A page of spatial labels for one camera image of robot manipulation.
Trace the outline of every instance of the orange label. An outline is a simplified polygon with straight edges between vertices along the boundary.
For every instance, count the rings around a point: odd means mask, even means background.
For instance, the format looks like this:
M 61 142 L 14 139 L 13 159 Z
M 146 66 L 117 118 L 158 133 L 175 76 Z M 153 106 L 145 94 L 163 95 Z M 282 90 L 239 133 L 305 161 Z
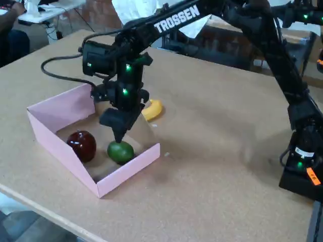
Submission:
M 313 182 L 313 184 L 315 186 L 318 186 L 318 185 L 321 184 L 321 182 L 319 181 L 319 179 L 315 175 L 315 173 L 314 173 L 314 171 L 313 171 L 312 168 L 307 168 L 306 171 L 307 171 L 307 174 L 308 174 L 309 178 L 311 178 L 311 180 L 312 180 L 312 182 Z

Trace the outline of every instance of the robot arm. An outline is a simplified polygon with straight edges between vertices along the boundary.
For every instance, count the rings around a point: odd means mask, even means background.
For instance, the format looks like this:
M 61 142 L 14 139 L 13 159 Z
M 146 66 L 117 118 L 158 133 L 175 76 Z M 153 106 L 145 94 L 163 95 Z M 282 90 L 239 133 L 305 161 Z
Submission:
M 307 167 L 318 167 L 323 157 L 323 115 L 309 95 L 307 85 L 277 33 L 272 11 L 233 0 L 185 0 L 160 13 L 128 23 L 112 45 L 87 41 L 83 45 L 83 72 L 104 74 L 103 84 L 93 89 L 95 102 L 110 101 L 100 123 L 113 129 L 120 142 L 140 115 L 149 93 L 142 89 L 143 66 L 152 58 L 141 54 L 154 41 L 209 14 L 216 15 L 242 30 L 263 53 L 273 75 L 289 103 L 288 114 L 294 131 L 287 151 L 286 169 L 305 174 Z M 117 80 L 110 79 L 117 75 Z

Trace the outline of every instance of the person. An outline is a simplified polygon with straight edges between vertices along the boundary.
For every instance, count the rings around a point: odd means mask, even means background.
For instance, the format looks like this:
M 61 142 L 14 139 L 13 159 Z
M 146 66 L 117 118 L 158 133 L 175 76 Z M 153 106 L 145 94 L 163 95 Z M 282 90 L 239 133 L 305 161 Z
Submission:
M 0 67 L 29 54 L 28 35 L 12 29 L 15 20 L 25 11 L 21 3 L 14 3 L 8 12 L 0 16 Z

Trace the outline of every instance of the desk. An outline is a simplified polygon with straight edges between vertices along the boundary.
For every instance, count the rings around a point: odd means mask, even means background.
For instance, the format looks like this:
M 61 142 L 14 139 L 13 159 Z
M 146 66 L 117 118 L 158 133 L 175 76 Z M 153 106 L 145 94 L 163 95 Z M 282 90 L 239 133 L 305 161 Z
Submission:
M 273 77 L 148 50 L 145 88 L 162 100 L 159 160 L 98 199 L 36 141 L 26 107 L 77 84 L 40 70 L 77 52 L 80 31 L 0 69 L 0 192 L 95 242 L 305 241 L 312 202 L 278 187 L 291 131 Z M 102 37 L 102 42 L 113 41 Z M 82 60 L 47 69 L 71 77 Z M 319 105 L 322 90 L 311 88 Z
M 26 21 L 34 24 L 41 24 L 44 21 L 53 19 L 56 16 L 63 14 L 64 12 L 77 8 L 86 3 L 86 0 L 59 0 L 58 2 L 49 5 L 40 5 L 45 9 L 45 12 L 40 12 L 38 16 L 25 13 L 18 17 L 19 20 Z M 0 9 L 0 15 L 3 15 L 7 10 Z M 49 35 L 49 43 L 53 43 L 57 38 L 56 29 L 54 26 L 46 28 L 46 32 Z

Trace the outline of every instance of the person's hand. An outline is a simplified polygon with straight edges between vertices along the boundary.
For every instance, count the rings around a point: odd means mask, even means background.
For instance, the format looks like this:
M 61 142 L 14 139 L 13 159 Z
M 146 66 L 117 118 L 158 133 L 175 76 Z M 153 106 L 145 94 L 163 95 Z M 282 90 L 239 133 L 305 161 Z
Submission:
M 26 12 L 25 7 L 21 3 L 15 3 L 13 4 L 12 10 L 16 11 L 18 16 L 24 14 Z

